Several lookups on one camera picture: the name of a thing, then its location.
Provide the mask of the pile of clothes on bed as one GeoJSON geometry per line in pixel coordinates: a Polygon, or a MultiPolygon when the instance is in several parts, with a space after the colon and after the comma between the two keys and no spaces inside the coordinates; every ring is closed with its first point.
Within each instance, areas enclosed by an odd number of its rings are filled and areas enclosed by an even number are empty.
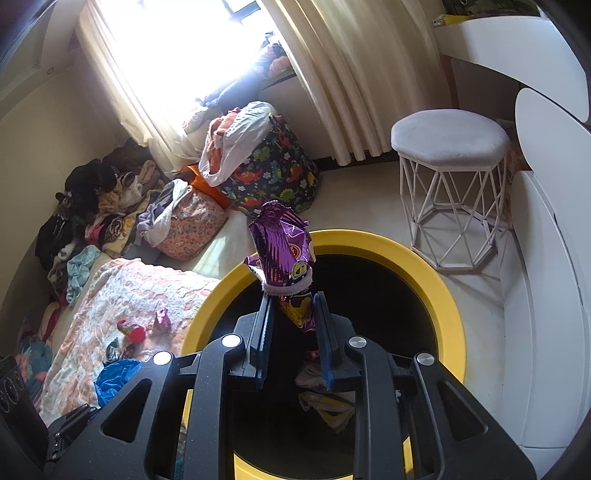
{"type": "Polygon", "coordinates": [[[71,171],[35,244],[60,303],[68,304],[67,262],[84,247],[94,245],[110,258],[134,254],[137,220],[166,183],[149,150],[131,140],[71,171]]]}

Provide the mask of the cream curtain left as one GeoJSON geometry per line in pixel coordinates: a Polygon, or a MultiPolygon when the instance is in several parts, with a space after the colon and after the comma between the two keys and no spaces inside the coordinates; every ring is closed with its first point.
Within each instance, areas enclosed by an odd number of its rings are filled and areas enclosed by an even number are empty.
{"type": "Polygon", "coordinates": [[[200,160],[175,118],[172,85],[156,50],[141,47],[134,31],[115,26],[102,1],[83,6],[75,33],[120,125],[166,174],[200,160]]]}

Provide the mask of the yellow rimmed black trash bin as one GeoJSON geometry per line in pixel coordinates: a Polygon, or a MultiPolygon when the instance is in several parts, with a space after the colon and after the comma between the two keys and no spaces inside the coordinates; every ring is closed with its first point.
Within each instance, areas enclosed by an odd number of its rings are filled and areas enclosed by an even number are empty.
{"type": "MultiPolygon", "coordinates": [[[[322,292],[332,314],[349,319],[356,335],[381,345],[399,366],[429,353],[463,384],[463,325],[432,267],[405,246],[367,232],[325,230],[311,239],[312,299],[322,292]]],[[[231,333],[239,318],[259,311],[264,295],[249,267],[236,266],[198,309],[183,356],[231,333]]],[[[328,390],[317,329],[295,327],[272,298],[276,313],[263,385],[233,381],[225,393],[233,479],[356,479],[355,395],[328,390]]]]}

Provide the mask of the black green snack packet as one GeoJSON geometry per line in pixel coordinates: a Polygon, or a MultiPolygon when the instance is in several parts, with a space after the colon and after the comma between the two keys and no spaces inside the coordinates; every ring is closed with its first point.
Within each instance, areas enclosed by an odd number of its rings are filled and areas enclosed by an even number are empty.
{"type": "Polygon", "coordinates": [[[103,365],[108,366],[120,360],[123,355],[123,350],[118,338],[114,338],[105,348],[103,365]]]}

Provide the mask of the clothes on window sill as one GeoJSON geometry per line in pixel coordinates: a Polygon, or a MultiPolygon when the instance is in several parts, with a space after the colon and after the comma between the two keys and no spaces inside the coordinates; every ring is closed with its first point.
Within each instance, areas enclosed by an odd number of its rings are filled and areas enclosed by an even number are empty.
{"type": "Polygon", "coordinates": [[[185,134],[197,131],[202,124],[235,108],[243,108],[259,97],[259,92],[294,76],[294,68],[286,50],[279,42],[267,43],[259,51],[259,58],[252,68],[213,90],[203,98],[197,98],[190,118],[183,122],[185,134]]]}

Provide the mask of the cream curtain right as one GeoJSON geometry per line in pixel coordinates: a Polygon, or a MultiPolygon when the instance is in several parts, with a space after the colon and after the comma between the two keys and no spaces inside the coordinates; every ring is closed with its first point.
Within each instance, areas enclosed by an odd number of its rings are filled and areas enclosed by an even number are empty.
{"type": "Polygon", "coordinates": [[[263,1],[341,166],[391,150],[391,128],[452,105],[426,1],[263,1]]]}

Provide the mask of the white curved dresser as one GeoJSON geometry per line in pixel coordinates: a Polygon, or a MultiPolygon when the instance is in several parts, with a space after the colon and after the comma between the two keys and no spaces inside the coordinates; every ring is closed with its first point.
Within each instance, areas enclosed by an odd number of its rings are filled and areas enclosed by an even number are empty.
{"type": "Polygon", "coordinates": [[[466,20],[441,52],[521,84],[501,247],[506,357],[499,420],[542,479],[590,475],[590,67],[547,18],[466,20]]]}

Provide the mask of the purple foil snack wrapper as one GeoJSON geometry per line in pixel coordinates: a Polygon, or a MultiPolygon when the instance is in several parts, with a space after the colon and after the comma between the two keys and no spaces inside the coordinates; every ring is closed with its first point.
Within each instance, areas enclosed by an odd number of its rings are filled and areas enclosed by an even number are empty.
{"type": "Polygon", "coordinates": [[[315,252],[308,221],[293,208],[273,200],[263,204],[249,224],[256,254],[245,259],[263,293],[279,300],[280,311],[304,332],[315,330],[312,267],[315,252]]]}

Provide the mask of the brown candy wrapper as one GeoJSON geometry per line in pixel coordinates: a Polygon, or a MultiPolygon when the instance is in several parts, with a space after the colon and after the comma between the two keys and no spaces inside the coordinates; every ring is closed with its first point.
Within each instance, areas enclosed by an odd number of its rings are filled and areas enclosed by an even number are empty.
{"type": "Polygon", "coordinates": [[[161,308],[156,311],[155,318],[151,325],[150,334],[152,336],[159,336],[166,334],[170,331],[171,328],[171,321],[168,316],[168,311],[166,308],[161,308]]]}

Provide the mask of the red cylindrical snack tube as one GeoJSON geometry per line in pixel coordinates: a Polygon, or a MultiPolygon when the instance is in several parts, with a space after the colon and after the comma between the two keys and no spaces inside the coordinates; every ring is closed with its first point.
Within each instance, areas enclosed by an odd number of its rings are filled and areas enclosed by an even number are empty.
{"type": "Polygon", "coordinates": [[[125,318],[121,318],[117,322],[117,329],[133,344],[142,343],[146,338],[146,330],[142,325],[125,318]]]}

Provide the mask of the floral fabric bag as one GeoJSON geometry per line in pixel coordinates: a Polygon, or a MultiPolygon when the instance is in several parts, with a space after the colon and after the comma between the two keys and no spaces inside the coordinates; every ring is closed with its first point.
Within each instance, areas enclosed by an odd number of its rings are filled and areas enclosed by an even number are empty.
{"type": "Polygon", "coordinates": [[[217,235],[228,215],[211,196],[191,188],[172,209],[164,239],[155,246],[180,261],[195,258],[217,235]]]}

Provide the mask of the cream curtain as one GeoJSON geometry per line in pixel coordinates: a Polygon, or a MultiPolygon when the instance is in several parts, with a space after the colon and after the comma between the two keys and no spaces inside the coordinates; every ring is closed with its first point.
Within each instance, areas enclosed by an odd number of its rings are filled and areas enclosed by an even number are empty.
{"type": "Polygon", "coordinates": [[[83,6],[75,33],[120,125],[166,174],[200,160],[175,118],[172,85],[156,50],[141,47],[134,31],[115,26],[102,1],[83,6]]]}
{"type": "Polygon", "coordinates": [[[341,166],[391,150],[391,128],[452,105],[426,1],[263,1],[341,166]]]}

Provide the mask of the orange bag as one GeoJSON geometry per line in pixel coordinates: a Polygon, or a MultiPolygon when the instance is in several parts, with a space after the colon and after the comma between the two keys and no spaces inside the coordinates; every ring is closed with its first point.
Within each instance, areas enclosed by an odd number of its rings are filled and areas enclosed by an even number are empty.
{"type": "Polygon", "coordinates": [[[193,188],[201,193],[207,194],[209,197],[215,200],[222,209],[228,209],[230,206],[228,198],[226,198],[217,187],[209,186],[204,178],[201,177],[197,165],[183,167],[179,175],[193,188]]]}

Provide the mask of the light blue garment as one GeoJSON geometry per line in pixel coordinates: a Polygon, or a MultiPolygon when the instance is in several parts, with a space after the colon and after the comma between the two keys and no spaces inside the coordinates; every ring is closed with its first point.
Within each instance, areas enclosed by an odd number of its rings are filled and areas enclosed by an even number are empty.
{"type": "Polygon", "coordinates": [[[68,282],[65,299],[69,305],[73,304],[81,294],[100,254],[101,251],[96,246],[88,245],[67,262],[68,282]]]}

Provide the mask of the dinosaur print laundry basket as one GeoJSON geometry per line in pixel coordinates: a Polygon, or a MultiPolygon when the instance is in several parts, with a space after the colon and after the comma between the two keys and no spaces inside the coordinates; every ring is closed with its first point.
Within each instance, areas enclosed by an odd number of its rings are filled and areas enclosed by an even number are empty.
{"type": "Polygon", "coordinates": [[[304,212],[315,201],[321,173],[280,115],[270,115],[270,132],[218,190],[235,209],[254,218],[276,200],[304,212]]]}

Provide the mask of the white plastic bag of clothes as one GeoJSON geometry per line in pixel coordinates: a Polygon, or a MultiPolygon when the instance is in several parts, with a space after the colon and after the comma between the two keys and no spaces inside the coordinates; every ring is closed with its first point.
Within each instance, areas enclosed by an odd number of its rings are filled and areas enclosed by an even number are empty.
{"type": "Polygon", "coordinates": [[[221,185],[249,158],[270,133],[273,116],[273,105],[256,101],[211,121],[198,163],[199,173],[209,186],[221,185]]]}

